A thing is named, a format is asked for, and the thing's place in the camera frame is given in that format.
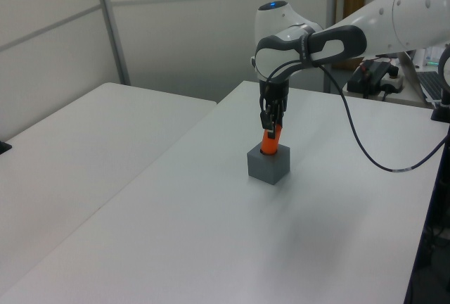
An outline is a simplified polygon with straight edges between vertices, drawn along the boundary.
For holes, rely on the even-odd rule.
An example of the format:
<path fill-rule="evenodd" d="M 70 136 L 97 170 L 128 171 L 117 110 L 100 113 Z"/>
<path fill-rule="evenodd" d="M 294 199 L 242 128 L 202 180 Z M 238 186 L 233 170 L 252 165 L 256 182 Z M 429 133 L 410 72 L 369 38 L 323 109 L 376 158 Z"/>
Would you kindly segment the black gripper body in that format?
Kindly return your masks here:
<path fill-rule="evenodd" d="M 259 92 L 260 104 L 263 104 L 263 101 L 266 101 L 267 104 L 277 104 L 278 101 L 282 101 L 283 104 L 286 104 L 288 101 L 289 81 L 267 82 L 260 80 Z"/>

